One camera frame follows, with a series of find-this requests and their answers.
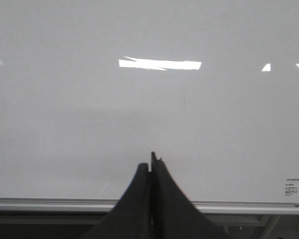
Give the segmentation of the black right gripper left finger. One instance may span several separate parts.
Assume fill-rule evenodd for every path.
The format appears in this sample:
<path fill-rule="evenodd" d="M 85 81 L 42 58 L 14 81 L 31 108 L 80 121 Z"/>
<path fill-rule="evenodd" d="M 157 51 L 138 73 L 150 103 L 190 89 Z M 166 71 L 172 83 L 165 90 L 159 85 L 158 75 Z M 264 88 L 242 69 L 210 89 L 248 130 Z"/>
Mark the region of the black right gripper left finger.
<path fill-rule="evenodd" d="M 128 188 L 113 209 L 81 236 L 82 239 L 149 239 L 151 174 L 147 163 L 137 166 Z"/>

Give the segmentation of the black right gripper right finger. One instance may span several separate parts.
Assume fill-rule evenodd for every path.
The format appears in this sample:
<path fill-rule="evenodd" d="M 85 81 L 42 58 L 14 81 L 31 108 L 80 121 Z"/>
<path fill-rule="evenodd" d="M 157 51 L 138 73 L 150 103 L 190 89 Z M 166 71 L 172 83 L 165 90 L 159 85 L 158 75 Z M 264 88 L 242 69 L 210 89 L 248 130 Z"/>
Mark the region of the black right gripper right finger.
<path fill-rule="evenodd" d="M 185 196 L 165 162 L 151 152 L 151 212 L 156 239 L 228 239 Z"/>

